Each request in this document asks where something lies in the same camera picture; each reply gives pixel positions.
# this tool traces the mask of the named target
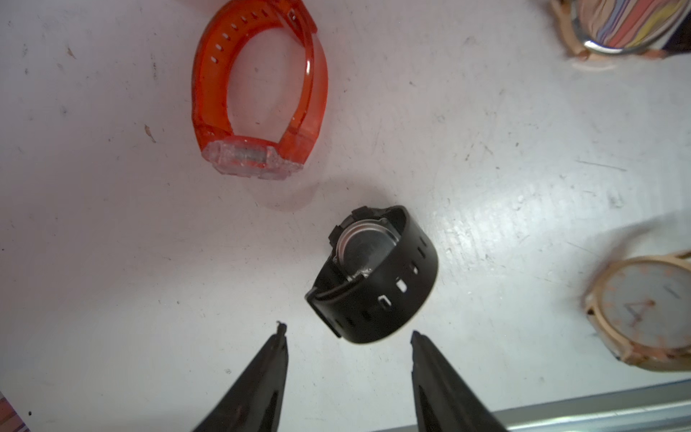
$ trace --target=dirt spot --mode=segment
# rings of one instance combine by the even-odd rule
[[[149,128],[147,125],[144,125],[144,132],[151,138],[151,141],[155,144],[156,140],[153,139],[153,135],[151,135],[151,128]]]
[[[620,209],[624,207],[625,204],[621,194],[607,194],[607,200],[609,201],[610,209]]]

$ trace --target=scratch mark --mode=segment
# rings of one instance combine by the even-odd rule
[[[382,119],[379,119],[379,128],[377,128],[377,134],[375,135],[375,145],[372,148],[372,154],[375,154],[375,151],[377,150],[377,144],[379,144],[379,132],[381,132],[381,122]]]
[[[471,144],[471,149],[468,151],[468,154],[466,154],[466,162],[468,162],[468,159],[471,157],[471,152],[473,151],[474,146],[475,143]]]
[[[158,80],[158,69],[156,68],[156,58],[151,55],[151,68],[153,69],[153,80]]]
[[[576,249],[580,249],[580,250],[586,251],[586,252],[588,252],[589,254],[593,254],[593,255],[595,255],[595,256],[599,256],[599,255],[597,255],[595,252],[593,252],[593,251],[591,251],[591,250],[588,250],[588,249],[586,249],[586,248],[584,248],[584,247],[581,247],[581,246],[579,246],[579,245],[574,245],[574,244],[571,243],[570,241],[567,241],[566,244],[571,245],[571,246],[575,247]]]
[[[151,138],[151,141],[155,144],[156,140],[153,139],[153,135],[151,135],[151,128],[149,128],[147,125],[144,125],[144,132]]]
[[[618,169],[619,171],[621,171],[621,172],[623,172],[623,173],[625,173],[626,171],[628,171],[627,169],[624,169],[624,168],[614,167],[614,166],[612,166],[612,165],[598,164],[598,163],[595,163],[595,162],[588,162],[588,161],[585,161],[585,160],[578,160],[578,159],[577,159],[576,162],[578,162],[579,164],[594,165],[595,167]]]
[[[567,286],[567,287],[569,287],[569,288],[571,287],[568,283],[552,281],[551,279],[547,279],[547,278],[544,278],[544,277],[539,277],[539,276],[536,276],[536,275],[534,275],[534,274],[531,274],[531,276],[534,277],[535,279],[540,280],[540,281],[545,281],[545,282],[554,283],[555,285],[563,285],[563,286]]]

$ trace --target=watch hand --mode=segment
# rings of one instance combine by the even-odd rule
[[[671,287],[669,283],[666,283],[665,285],[662,286],[662,289],[665,291],[669,292],[672,296],[676,297],[677,300],[681,300],[681,297],[679,294],[677,294]]]
[[[640,312],[636,312],[632,306],[643,306],[641,308]],[[634,316],[633,322],[631,322],[630,326],[631,327],[636,327],[638,323],[640,323],[643,320],[643,314],[650,309],[652,306],[655,306],[655,301],[654,300],[647,300],[647,301],[642,301],[638,303],[624,303],[624,308],[629,311],[631,315]]]

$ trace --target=black rubber watch strap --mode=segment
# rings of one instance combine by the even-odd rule
[[[384,261],[368,277],[349,281],[334,260],[334,250],[305,296],[337,336],[356,344],[382,339],[402,327],[425,302],[437,276],[437,252],[402,206],[354,210],[329,235],[332,247],[349,225],[380,218],[400,234]]]

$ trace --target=white watch dial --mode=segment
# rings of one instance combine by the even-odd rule
[[[604,318],[624,337],[652,348],[691,346],[691,272],[637,263],[615,273],[602,293]]]

